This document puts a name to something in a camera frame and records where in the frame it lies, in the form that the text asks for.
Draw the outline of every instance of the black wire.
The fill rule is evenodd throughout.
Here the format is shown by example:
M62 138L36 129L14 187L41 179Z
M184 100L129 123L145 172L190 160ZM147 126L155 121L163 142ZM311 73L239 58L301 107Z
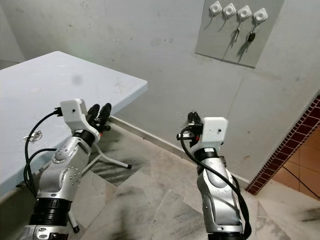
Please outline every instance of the black wire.
M40 149L38 151L36 151L34 154L31 155L31 157L28 159L28 162L26 163L26 165L24 166L24 169L23 169L23 180L24 180L24 183L25 185L27 186L27 188L30 190L30 192L34 195L34 197L37 196L37 191L35 188L32 188L31 185L30 185L30 181L31 179L33 178L31 176L31 178L27 178L27 171L28 169L30 168L30 163L32 161L32 159L39 153L42 153L42 152L47 152L47 151L56 151L57 149L56 148L44 148L44 149Z
M53 116L57 114L57 111L53 111L52 113L46 115L44 118L42 118L31 130L31 132L29 133L29 136L28 138L26 139L26 142L25 142L25 145L24 145L24 156L25 156L25 163L28 163L28 160L29 160L29 153L28 153L28 145L29 145L29 141L32 137L32 134L36 131L37 127L39 127L39 125L44 121L46 120L47 118ZM27 173L28 173L28 176L29 176L29 180L30 180L30 186L31 188L33 189L36 189L35 187L35 183L34 183L34 180L32 178L32 172L31 172L31 168L30 166L27 168Z
M251 229L251 225L250 225L250 222L249 222L249 211L248 211L248 207L247 207L247 204L244 200L244 198L242 197L241 195L241 192L237 189L236 186L234 186L226 177L224 177L223 175L221 175L219 172L217 172L216 170L214 170L213 168L207 166L206 164L198 161L194 156L191 155L191 153L188 151L188 149L186 148L186 145L185 145L185 142L184 142L184 139L183 139L183 135L184 135L184 132L185 131L190 131L192 130L192 128L190 126L187 126L185 127L184 129L182 129L182 131L180 132L180 143L182 145L182 148L183 150L185 151L185 153L187 154L187 156L192 160L194 161L197 165L203 167L204 169L210 171L211 173L217 175L220 179L222 179L234 192L235 194L237 195L238 197L238 200L239 200L239 205L240 205L240 209L241 209L241 212L242 212L242 215L243 215L243 218L245 220L245 225L244 225L244 231L243 231L243 237L244 239L247 239L250 235L251 235L251 232L252 232L252 229Z
M318 199L320 199L320 196L318 196L314 191L312 191L303 181L301 181L296 175L294 175L289 169L287 169L285 166L282 166L285 170L287 170L292 176L294 176L300 183L302 183L303 186L305 186L310 192L312 192Z

